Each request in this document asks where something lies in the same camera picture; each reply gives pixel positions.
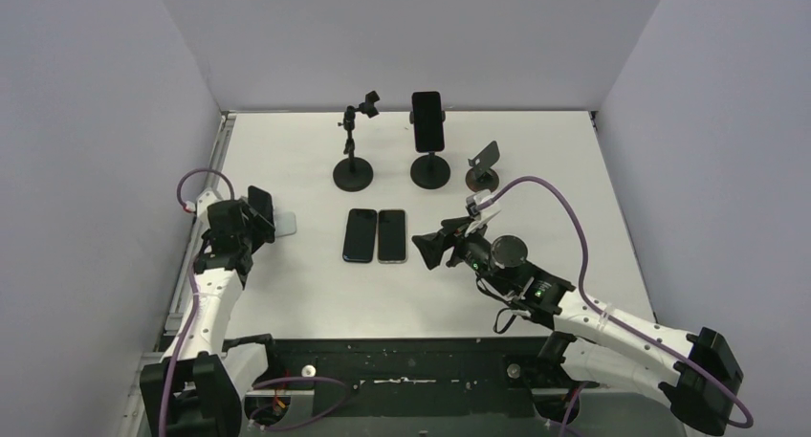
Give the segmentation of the brown base phone stand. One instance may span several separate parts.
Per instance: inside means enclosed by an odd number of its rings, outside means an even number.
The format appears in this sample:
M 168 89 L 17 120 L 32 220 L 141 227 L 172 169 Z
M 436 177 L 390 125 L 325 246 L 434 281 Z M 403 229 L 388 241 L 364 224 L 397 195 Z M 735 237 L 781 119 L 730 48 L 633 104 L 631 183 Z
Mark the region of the brown base phone stand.
M 497 141 L 488 143 L 473 158 L 468 159 L 469 170 L 465 175 L 465 184 L 472 192 L 482 190 L 494 191 L 499 186 L 499 176 L 493 166 L 500 159 Z

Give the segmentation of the black phone stand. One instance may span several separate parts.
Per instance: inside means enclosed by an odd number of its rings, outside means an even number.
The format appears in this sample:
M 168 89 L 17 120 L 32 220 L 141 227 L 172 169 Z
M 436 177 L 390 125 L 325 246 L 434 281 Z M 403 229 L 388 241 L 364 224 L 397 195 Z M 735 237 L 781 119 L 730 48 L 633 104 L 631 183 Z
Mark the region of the black phone stand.
M 374 172 L 371 164 L 355 154 L 356 144 L 353 133 L 358 114 L 370 119 L 380 114 L 376 107 L 379 100 L 380 96 L 376 91 L 367 93 L 360 104 L 347 105 L 341 121 L 337 123 L 337 126 L 346 132 L 343 149 L 345 158 L 336 164 L 332 176 L 335 185 L 343 191 L 358 192 L 367 188 L 373 181 Z
M 438 189 L 445 186 L 450 177 L 448 162 L 439 156 L 443 152 L 419 153 L 411 164 L 410 177 L 412 182 L 420 188 Z

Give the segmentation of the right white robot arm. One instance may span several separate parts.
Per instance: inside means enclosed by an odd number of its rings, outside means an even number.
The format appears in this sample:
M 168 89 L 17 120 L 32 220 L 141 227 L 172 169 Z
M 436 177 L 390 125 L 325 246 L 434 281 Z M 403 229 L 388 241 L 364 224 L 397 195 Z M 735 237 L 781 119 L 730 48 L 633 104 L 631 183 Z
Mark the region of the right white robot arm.
M 740 405 L 744 375 L 719 332 L 669 328 L 619 310 L 531 263 L 520 238 L 490 241 L 486 229 L 473 218 L 453 218 L 411 241 L 428 269 L 464 264 L 483 283 L 483 294 L 551 330 L 537 361 L 545 383 L 571 380 L 637 392 L 705 435 L 722 436 L 735 426 L 732 412 Z

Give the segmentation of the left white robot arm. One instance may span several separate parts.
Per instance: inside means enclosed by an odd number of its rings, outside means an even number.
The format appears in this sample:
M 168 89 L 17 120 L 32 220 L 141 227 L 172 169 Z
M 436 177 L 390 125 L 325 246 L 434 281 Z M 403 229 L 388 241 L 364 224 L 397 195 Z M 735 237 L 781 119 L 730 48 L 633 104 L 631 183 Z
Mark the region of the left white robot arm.
M 182 326 L 161 360 L 147 365 L 140 390 L 155 436 L 236 436 L 243 400 L 252 381 L 271 388 L 283 362 L 269 352 L 253 354 L 245 374 L 225 361 L 225 335 L 233 308 L 244 292 L 252 256 L 275 240 L 272 197 L 264 192 L 198 207 L 205 225 L 189 271 L 191 301 Z

